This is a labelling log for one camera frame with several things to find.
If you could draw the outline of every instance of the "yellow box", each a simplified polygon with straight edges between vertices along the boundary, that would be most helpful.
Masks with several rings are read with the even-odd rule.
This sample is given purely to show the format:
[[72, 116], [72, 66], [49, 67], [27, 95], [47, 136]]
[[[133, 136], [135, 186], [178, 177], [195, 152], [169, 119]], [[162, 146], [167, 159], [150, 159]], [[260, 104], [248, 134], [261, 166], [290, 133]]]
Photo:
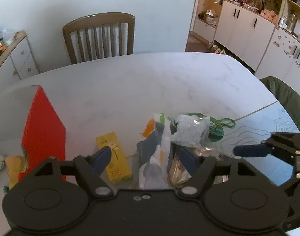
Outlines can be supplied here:
[[128, 166], [123, 149], [121, 148], [115, 132], [111, 132], [96, 138], [99, 149], [104, 146], [111, 148], [111, 162], [106, 167], [108, 179], [117, 184], [131, 178], [131, 171]]

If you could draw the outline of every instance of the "marble tabletop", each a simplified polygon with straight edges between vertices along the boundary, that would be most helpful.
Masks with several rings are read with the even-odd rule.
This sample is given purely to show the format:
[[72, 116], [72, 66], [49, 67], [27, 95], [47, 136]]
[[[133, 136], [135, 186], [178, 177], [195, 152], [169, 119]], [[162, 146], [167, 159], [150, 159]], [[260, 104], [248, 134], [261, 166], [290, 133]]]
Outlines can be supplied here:
[[[237, 60], [210, 53], [148, 53], [79, 63], [45, 72], [5, 91], [41, 85], [66, 127], [66, 159], [91, 155], [95, 138], [115, 131], [138, 181], [136, 144], [153, 113], [176, 117], [201, 112], [237, 125], [213, 145], [232, 155], [239, 144], [259, 143], [272, 131], [297, 132], [267, 88]], [[252, 158], [276, 184], [291, 168], [274, 157]]]

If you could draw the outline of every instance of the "screw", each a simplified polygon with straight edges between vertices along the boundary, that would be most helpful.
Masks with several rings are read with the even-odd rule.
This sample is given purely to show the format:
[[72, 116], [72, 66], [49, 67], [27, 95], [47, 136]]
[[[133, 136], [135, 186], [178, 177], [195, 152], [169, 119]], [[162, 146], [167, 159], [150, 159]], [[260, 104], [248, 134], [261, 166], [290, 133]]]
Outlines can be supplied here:
[[95, 193], [98, 195], [108, 195], [111, 193], [111, 189], [109, 189], [108, 187], [97, 187], [95, 189]]
[[192, 186], [186, 186], [186, 187], [182, 188], [182, 193], [184, 193], [186, 195], [194, 195], [197, 192], [198, 192], [197, 188], [192, 187]]
[[148, 195], [148, 194], [144, 194], [144, 195], [142, 196], [142, 198], [143, 198], [143, 199], [150, 199], [150, 198], [151, 198], [151, 196], [150, 196], [150, 195]]
[[297, 174], [295, 175], [295, 177], [296, 177], [297, 179], [300, 179], [300, 173], [297, 173]]
[[142, 198], [141, 198], [140, 196], [134, 196], [134, 197], [133, 197], [133, 200], [135, 200], [135, 201], [141, 201]]

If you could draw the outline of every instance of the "white wall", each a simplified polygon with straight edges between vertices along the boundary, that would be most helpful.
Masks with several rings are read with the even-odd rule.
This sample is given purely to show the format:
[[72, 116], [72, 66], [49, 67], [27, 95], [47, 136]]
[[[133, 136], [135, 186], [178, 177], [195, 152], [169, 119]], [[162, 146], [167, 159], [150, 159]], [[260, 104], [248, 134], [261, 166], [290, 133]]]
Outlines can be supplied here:
[[70, 64], [62, 27], [90, 14], [135, 15], [134, 53], [183, 52], [195, 0], [0, 0], [0, 26], [25, 30], [42, 72]]

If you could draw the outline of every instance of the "wooden chair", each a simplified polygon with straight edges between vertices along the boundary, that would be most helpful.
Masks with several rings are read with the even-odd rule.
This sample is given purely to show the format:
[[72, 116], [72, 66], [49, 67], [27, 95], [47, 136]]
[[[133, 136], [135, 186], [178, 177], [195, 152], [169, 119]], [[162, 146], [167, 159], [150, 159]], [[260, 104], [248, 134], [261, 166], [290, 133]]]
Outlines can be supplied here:
[[[118, 24], [118, 48], [119, 48], [119, 55], [123, 55], [123, 31], [122, 31], [122, 24], [127, 24], [127, 54], [132, 54], [134, 49], [134, 34], [135, 34], [135, 17], [131, 14], [122, 13], [122, 12], [106, 12], [106, 13], [99, 13], [99, 14], [93, 14], [89, 16], [84, 16], [78, 19], [75, 19], [68, 24], [66, 24], [62, 28], [62, 32], [64, 34], [64, 40], [66, 42], [67, 50], [69, 53], [69, 57], [72, 64], [85, 62], [85, 53], [87, 51], [87, 57], [89, 60], [93, 60], [94, 52], [95, 50], [96, 58], [102, 58], [102, 54], [104, 54], [104, 57], [108, 57], [108, 51], [107, 50], [107, 43], [109, 43], [109, 40], [106, 40], [106, 32], [105, 27], [110, 26], [110, 47], [111, 47], [111, 56], [115, 56], [115, 38], [114, 38], [114, 28], [115, 24]], [[100, 43], [103, 46], [102, 51], [99, 50], [99, 39], [97, 35], [97, 27], [101, 27], [102, 29], [102, 38], [100, 40]], [[86, 39], [86, 48], [87, 50], [83, 51], [83, 44], [81, 40], [80, 31], [85, 30], [85, 39]], [[93, 37], [91, 38], [92, 45], [90, 43], [90, 37], [89, 37], [89, 29], [93, 30]], [[79, 59], [81, 61], [77, 61], [76, 55], [75, 55], [75, 49], [72, 44], [72, 37], [71, 34], [73, 32], [76, 32], [77, 36], [77, 43], [78, 48], [80, 51]]]

